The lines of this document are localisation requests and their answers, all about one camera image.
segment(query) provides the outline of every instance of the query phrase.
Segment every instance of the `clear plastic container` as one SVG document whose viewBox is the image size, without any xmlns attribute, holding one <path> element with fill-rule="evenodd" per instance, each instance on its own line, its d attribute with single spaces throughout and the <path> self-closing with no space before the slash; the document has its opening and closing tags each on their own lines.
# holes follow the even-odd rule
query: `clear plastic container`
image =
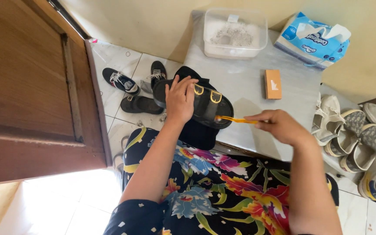
<svg viewBox="0 0 376 235">
<path fill-rule="evenodd" d="M 204 20 L 204 53 L 222 59 L 251 59 L 268 42 L 266 17 L 255 10 L 211 8 Z"/>
</svg>

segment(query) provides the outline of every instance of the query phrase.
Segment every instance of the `black sandal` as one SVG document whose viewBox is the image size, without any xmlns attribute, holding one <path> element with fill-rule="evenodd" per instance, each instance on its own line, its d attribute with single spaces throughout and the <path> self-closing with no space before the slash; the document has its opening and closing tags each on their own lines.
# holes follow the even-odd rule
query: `black sandal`
<svg viewBox="0 0 376 235">
<path fill-rule="evenodd" d="M 181 67 L 175 75 L 179 75 L 180 79 L 187 76 L 191 78 L 206 80 L 201 78 L 198 73 L 189 67 Z M 162 108 L 166 108 L 165 85 L 172 86 L 173 80 L 162 80 L 157 82 L 153 88 L 154 102 Z M 195 84 L 194 86 L 194 114 L 192 119 L 214 129 L 224 129 L 232 122 L 229 120 L 214 120 L 216 115 L 234 117 L 233 106 L 230 101 L 216 90 L 206 88 Z"/>
<path fill-rule="evenodd" d="M 144 96 L 132 96 L 124 97 L 121 101 L 120 107 L 124 112 L 129 113 L 150 113 L 161 114 L 163 108 L 156 105 L 153 99 Z"/>
</svg>

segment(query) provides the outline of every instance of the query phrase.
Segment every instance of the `white table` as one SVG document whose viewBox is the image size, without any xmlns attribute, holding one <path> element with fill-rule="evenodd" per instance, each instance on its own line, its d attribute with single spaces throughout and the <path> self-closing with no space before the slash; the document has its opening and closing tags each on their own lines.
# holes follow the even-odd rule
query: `white table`
<svg viewBox="0 0 376 235">
<path fill-rule="evenodd" d="M 265 109 L 283 109 L 310 130 L 318 97 L 321 71 L 306 67 L 298 59 L 273 46 L 279 33 L 269 31 L 268 45 L 252 60 L 230 60 L 207 57 L 202 32 L 194 32 L 185 58 L 203 78 L 210 79 L 219 92 L 233 105 L 234 117 L 261 113 Z M 279 69 L 282 99 L 265 99 L 264 71 Z M 250 124 L 232 123 L 217 135 L 217 141 L 260 153 L 283 161 L 291 161 L 292 148 L 267 132 Z"/>
</svg>

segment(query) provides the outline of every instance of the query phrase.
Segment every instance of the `tissue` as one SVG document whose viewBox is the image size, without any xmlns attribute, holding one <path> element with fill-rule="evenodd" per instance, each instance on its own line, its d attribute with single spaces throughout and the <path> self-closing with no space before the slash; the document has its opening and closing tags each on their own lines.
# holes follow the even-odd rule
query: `tissue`
<svg viewBox="0 0 376 235">
<path fill-rule="evenodd" d="M 300 12 L 287 22 L 274 46 L 306 66 L 325 70 L 345 55 L 350 37 L 347 28 L 310 20 Z"/>
</svg>

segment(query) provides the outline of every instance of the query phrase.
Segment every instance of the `small cardboard box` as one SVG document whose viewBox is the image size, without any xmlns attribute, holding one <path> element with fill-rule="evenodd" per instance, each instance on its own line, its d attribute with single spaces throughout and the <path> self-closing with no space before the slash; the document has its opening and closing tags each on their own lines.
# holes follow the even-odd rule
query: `small cardboard box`
<svg viewBox="0 0 376 235">
<path fill-rule="evenodd" d="M 281 76 L 278 69 L 267 69 L 265 71 L 265 86 L 267 92 L 267 99 L 281 99 Z"/>
</svg>

